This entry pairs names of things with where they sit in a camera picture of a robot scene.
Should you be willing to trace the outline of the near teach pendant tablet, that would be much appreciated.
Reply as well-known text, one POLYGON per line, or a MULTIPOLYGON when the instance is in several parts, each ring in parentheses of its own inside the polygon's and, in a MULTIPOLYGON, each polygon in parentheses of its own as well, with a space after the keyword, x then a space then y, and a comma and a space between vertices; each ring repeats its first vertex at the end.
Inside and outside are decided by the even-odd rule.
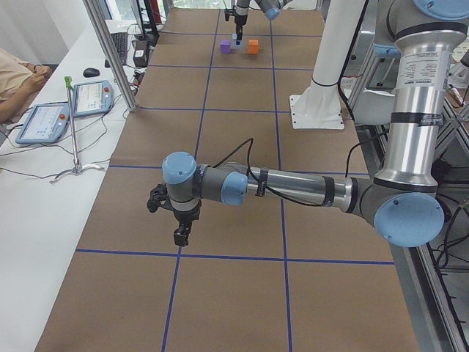
POLYGON ((33 107, 23 123, 17 144, 56 142, 67 129, 70 110, 65 103, 40 104, 33 107))

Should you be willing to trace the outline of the grey aluminium frame post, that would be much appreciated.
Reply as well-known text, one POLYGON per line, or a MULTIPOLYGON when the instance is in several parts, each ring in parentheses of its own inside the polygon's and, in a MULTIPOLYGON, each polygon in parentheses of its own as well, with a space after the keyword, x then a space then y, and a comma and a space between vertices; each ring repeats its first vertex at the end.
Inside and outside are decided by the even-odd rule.
POLYGON ((83 3, 103 53, 105 54, 105 58, 108 60, 111 71, 117 82, 117 86, 119 87, 119 90, 127 105, 128 111, 135 111, 137 108, 137 102, 134 94, 131 91, 128 77, 126 76, 123 65, 120 62, 117 50, 114 47, 114 42, 111 39, 111 34, 108 30, 103 11, 101 10, 100 5, 96 0, 83 0, 83 3))

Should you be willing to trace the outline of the teach pendant tablet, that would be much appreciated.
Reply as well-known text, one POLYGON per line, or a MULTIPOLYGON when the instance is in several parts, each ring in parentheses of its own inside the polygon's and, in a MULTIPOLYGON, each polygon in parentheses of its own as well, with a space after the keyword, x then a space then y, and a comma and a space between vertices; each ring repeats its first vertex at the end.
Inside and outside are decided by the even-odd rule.
POLYGON ((23 123, 17 144, 56 142, 67 129, 70 110, 65 103, 40 104, 33 107, 23 123))
POLYGON ((109 81, 76 84, 73 87, 73 115, 86 117, 111 110, 114 91, 109 81))

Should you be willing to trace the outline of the orange foam block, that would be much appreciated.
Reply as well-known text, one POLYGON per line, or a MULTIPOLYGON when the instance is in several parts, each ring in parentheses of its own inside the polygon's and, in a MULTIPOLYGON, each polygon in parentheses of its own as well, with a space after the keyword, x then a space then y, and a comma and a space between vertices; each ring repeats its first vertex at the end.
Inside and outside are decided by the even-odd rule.
POLYGON ((257 55, 259 53, 259 41, 258 39, 248 40, 248 54, 257 55))

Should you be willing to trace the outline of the person in beige shirt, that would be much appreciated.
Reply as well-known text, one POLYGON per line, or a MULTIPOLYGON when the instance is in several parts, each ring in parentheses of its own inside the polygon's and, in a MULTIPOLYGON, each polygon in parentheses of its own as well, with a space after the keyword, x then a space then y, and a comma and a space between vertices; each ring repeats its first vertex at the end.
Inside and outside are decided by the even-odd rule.
POLYGON ((17 122, 52 75, 47 65, 33 64, 1 49, 1 124, 17 122))

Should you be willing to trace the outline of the green handled grabber tool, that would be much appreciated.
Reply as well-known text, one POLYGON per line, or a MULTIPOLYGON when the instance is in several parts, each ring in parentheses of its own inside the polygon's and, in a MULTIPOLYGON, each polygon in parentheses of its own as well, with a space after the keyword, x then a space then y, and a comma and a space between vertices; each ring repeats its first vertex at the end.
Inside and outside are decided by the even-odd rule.
POLYGON ((50 184, 56 183, 61 176, 65 176, 65 175, 68 175, 68 174, 80 175, 80 174, 82 174, 83 172, 85 172, 86 170, 89 170, 89 169, 94 169, 94 170, 98 170, 98 171, 104 171, 105 170, 102 166, 100 166, 96 163, 82 165, 80 160, 79 160, 79 157, 78 157, 78 144, 77 144, 76 129, 75 129, 75 117, 74 117, 74 113, 73 113, 73 99, 72 99, 73 87, 72 87, 72 84, 71 84, 72 83, 72 78, 70 76, 65 76, 64 81, 65 81, 65 86, 66 86, 66 90, 67 90, 67 103, 68 103, 69 113, 70 113, 69 125, 70 125, 71 139, 72 139, 72 144, 73 144, 73 168, 64 170, 64 171, 60 172, 59 174, 57 174, 54 177, 53 180, 49 181, 50 184))

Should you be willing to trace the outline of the far teach pendant tablet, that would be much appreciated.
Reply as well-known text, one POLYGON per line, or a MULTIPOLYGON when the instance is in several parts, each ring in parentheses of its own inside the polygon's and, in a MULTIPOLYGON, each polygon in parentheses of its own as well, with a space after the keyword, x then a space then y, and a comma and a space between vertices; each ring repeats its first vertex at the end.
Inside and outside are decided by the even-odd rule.
POLYGON ((73 115, 86 117, 111 110, 114 91, 109 81, 76 84, 73 87, 73 115))

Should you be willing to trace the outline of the light blue foam block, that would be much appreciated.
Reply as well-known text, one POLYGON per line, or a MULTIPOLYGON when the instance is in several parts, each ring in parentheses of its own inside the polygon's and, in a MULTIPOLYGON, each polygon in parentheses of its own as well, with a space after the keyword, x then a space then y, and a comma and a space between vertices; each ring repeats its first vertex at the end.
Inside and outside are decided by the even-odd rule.
POLYGON ((237 35, 235 33, 232 34, 232 48, 239 49, 243 47, 243 41, 238 40, 237 35))

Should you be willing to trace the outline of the black computer mouse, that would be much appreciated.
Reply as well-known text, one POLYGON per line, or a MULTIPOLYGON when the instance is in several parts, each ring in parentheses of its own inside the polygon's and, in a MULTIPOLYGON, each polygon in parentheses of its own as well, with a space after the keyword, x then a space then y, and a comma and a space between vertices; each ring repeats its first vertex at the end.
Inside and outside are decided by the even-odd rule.
POLYGON ((88 67, 83 71, 83 77, 85 78, 98 77, 99 75, 100 71, 97 68, 88 67))

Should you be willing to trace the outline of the purple foam block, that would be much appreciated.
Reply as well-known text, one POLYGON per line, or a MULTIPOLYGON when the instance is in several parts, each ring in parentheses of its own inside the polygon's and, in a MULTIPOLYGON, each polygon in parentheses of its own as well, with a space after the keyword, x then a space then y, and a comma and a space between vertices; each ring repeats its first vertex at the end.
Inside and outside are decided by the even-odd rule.
POLYGON ((232 50, 231 41, 230 40, 222 40, 220 41, 220 52, 222 54, 230 54, 232 50))

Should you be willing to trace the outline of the black keyboard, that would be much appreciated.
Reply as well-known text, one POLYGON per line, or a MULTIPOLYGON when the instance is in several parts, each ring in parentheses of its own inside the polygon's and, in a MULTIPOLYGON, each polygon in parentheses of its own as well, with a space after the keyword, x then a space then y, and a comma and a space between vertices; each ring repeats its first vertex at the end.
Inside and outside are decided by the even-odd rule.
POLYGON ((111 33, 111 39, 121 64, 126 65, 128 58, 128 34, 126 32, 111 33))

